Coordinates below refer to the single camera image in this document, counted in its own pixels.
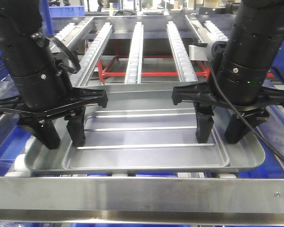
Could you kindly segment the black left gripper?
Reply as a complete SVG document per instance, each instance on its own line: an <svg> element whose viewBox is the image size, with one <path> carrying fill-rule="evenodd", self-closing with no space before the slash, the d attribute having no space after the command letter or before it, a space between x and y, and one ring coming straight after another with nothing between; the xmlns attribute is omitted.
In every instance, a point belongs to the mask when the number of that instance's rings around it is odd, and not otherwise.
<svg viewBox="0 0 284 227"><path fill-rule="evenodd" d="M104 89L74 87L65 100L45 110L32 110L27 107L21 96L0 99L0 116L17 114L20 116L17 126L36 137L48 149L60 146L60 137L52 120L65 117L67 131L74 147L85 144L84 116L85 106L107 106L108 97Z"/></svg>

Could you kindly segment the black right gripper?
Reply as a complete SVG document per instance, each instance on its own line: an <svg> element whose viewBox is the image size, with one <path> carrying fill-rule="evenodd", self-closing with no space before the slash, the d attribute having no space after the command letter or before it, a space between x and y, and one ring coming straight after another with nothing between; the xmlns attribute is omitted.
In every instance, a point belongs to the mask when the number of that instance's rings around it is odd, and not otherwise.
<svg viewBox="0 0 284 227"><path fill-rule="evenodd" d="M196 114L196 138L198 143L207 143L213 128L212 106L218 106L233 110L233 108L213 93L211 87L206 82L193 83L191 85L174 87L172 91L172 101L177 105L183 101L194 103ZM252 128L267 121L267 111L265 108L270 105L280 105L284 108L284 90L262 87L254 103L250 105L236 105L234 108L243 115L243 118ZM226 141L230 144L238 143L250 129L233 114L225 131Z"/></svg>

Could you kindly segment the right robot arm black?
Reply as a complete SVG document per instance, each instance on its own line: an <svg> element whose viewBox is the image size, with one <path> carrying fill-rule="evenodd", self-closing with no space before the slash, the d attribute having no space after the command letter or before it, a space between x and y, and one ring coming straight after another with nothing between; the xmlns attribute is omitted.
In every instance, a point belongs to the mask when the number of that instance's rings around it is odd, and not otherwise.
<svg viewBox="0 0 284 227"><path fill-rule="evenodd" d="M227 42L212 45L211 73L206 82L174 87L175 105L192 101L197 119L196 138L206 143L213 127L213 107L231 108L225 131L228 143L239 142L250 130L264 123L269 105L284 107L284 90L263 83L284 40L284 0L240 2Z"/></svg>

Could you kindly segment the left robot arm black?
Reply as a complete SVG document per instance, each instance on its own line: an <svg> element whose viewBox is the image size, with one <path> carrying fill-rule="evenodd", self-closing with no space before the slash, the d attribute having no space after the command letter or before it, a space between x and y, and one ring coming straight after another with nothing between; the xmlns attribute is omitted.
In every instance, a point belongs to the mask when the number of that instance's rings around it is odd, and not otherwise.
<svg viewBox="0 0 284 227"><path fill-rule="evenodd" d="M18 95L0 100L0 116L17 114L18 127L48 149L60 146L53 120L64 118L72 144L85 143L86 106L106 107L103 89L73 87L69 74L78 73L78 58L42 28L37 0L0 0L0 56Z"/></svg>

